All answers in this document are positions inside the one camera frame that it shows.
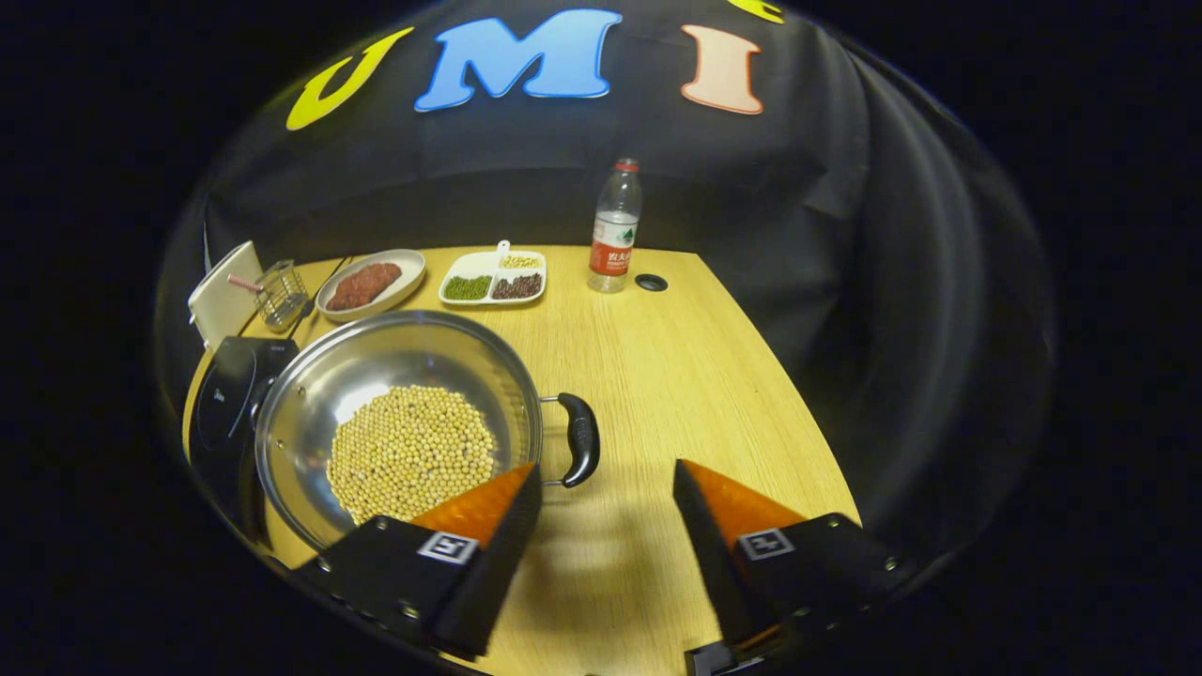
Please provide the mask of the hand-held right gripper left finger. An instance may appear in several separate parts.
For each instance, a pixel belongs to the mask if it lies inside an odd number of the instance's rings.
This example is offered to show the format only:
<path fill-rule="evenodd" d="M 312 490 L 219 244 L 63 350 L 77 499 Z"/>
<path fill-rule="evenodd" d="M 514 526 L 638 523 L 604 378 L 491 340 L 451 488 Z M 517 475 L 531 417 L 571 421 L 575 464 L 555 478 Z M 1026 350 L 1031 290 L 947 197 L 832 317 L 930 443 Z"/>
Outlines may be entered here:
<path fill-rule="evenodd" d="M 369 518 L 315 557 L 315 598 L 421 650 L 484 656 L 543 496 L 526 463 L 411 521 Z"/>

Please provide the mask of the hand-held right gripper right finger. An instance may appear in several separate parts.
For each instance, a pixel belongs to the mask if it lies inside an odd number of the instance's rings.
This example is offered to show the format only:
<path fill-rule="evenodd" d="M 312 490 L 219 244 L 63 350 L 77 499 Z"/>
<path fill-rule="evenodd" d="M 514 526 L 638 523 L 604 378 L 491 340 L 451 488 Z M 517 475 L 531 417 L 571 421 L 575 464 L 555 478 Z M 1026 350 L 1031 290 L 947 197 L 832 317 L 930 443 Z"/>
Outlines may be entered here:
<path fill-rule="evenodd" d="M 803 516 L 690 459 L 672 496 L 724 642 L 774 651 L 858 625 L 914 583 L 914 557 L 839 512 Z"/>

